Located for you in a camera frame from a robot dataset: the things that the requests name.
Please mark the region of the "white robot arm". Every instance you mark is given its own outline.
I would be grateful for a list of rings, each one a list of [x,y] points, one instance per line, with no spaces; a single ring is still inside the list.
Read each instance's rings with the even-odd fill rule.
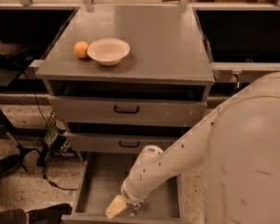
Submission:
[[[190,168],[205,167],[205,224],[280,224],[280,72],[253,81],[167,149],[148,145],[119,195],[113,218]]]

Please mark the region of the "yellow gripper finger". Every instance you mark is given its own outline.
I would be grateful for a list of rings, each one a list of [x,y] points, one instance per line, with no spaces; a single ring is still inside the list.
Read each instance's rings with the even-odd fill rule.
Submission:
[[[127,203],[121,195],[117,195],[111,204],[106,208],[105,215],[112,219],[127,208]]]

